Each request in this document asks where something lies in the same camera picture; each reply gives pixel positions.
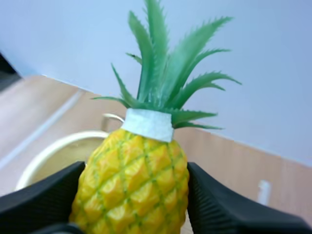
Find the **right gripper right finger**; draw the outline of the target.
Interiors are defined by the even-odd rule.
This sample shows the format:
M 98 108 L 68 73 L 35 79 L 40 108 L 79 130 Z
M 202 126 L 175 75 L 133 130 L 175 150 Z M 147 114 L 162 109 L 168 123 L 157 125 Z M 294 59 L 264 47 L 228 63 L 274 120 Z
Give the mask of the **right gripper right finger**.
M 188 163 L 188 214 L 195 234 L 310 234 L 296 215 L 252 201 L 227 188 L 194 162 Z

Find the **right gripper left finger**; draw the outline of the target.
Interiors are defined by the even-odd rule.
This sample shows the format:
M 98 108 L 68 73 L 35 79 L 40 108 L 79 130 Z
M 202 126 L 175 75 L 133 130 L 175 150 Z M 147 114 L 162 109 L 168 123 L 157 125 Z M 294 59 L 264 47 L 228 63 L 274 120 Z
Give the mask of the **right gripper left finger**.
M 0 198 L 2 234 L 81 234 L 69 221 L 82 161 Z

